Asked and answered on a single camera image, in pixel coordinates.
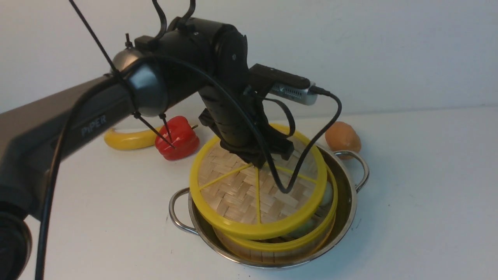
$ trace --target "white wall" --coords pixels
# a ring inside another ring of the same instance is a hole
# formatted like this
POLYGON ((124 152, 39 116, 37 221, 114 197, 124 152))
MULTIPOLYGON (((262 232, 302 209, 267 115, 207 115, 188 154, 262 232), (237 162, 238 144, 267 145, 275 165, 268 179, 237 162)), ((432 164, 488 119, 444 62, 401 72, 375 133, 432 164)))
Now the white wall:
MULTIPOLYGON (((66 0, 0 1, 0 112, 109 68, 66 0)), ((170 20, 188 7, 159 2, 170 20)), ((148 0, 77 3, 111 56, 125 32, 159 28, 148 0)), ((498 104, 496 0, 198 0, 195 16, 234 24, 249 38, 250 65, 316 81, 340 96, 345 113, 498 104)), ((324 115, 331 104, 292 110, 324 115)), ((169 115, 201 110, 194 96, 169 115)))

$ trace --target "bamboo steamer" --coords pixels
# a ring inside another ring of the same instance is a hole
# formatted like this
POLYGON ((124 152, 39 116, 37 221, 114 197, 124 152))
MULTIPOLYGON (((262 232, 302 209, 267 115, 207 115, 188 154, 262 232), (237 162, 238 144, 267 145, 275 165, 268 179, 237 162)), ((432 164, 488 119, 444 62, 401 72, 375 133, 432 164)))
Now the bamboo steamer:
POLYGON ((332 232, 338 204, 336 180, 327 167, 329 181, 333 188, 333 199, 320 208, 328 210, 322 222, 307 235, 287 242, 255 241, 232 237, 219 230, 214 230, 220 242, 234 255, 261 263, 282 264, 293 262, 314 254, 323 247, 332 232))
MULTIPOLYGON (((273 125, 283 133, 289 128, 273 125)), ((294 153, 287 161, 274 157, 284 186, 309 139, 296 132, 289 138, 294 153)), ((317 147, 306 155, 294 187, 280 192, 267 166, 257 169, 220 147, 214 137, 197 154, 191 170, 190 193, 201 215, 219 233, 240 240, 285 236, 311 219, 322 202, 327 167, 317 147)))

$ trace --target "toy fruit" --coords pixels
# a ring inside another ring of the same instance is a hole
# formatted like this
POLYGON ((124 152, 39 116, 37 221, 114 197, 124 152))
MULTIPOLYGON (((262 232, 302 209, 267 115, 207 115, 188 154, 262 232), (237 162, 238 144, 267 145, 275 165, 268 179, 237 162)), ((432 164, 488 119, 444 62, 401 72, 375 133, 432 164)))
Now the toy fruit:
POLYGON ((174 148, 157 136, 155 146, 159 153, 167 160, 177 160, 195 153, 200 141, 187 119, 183 116, 176 116, 167 124, 171 137, 165 126, 159 130, 159 133, 173 144, 174 148))
MULTIPOLYGON (((355 130, 343 122, 335 122, 326 132, 325 141, 332 151, 352 150, 359 152, 362 142, 355 130)), ((350 156, 340 156, 341 159, 350 159, 350 156)))
POLYGON ((119 133, 114 128, 104 135, 106 144, 116 150, 134 150, 154 145, 156 134, 151 130, 135 133, 119 133))

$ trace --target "bamboo steamer lid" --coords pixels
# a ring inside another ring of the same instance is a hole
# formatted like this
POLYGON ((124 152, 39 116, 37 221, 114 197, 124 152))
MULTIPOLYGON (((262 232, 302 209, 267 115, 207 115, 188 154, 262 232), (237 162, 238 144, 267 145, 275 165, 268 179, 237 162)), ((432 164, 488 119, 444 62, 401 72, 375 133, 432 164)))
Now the bamboo steamer lid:
MULTIPOLYGON (((272 125, 283 133, 289 128, 272 125)), ((274 156, 278 175, 288 185, 309 139, 296 132, 289 138, 294 153, 287 161, 274 156)), ((190 193, 201 215, 216 229, 248 240, 285 235, 306 223, 325 193, 327 170, 313 146, 291 192, 278 190, 267 166, 257 169, 220 147, 214 137, 197 154, 191 170, 190 193)))

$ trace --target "orange fruit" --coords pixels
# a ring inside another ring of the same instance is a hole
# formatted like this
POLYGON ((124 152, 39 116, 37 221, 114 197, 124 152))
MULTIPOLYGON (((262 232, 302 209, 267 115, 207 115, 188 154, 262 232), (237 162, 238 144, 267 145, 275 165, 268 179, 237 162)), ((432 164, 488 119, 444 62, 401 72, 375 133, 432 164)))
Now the orange fruit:
MULTIPOLYGON (((335 122, 326 132, 325 141, 332 151, 352 150, 359 152, 362 142, 356 131, 344 122, 335 122)), ((350 156, 340 156, 341 159, 350 159, 350 156)))

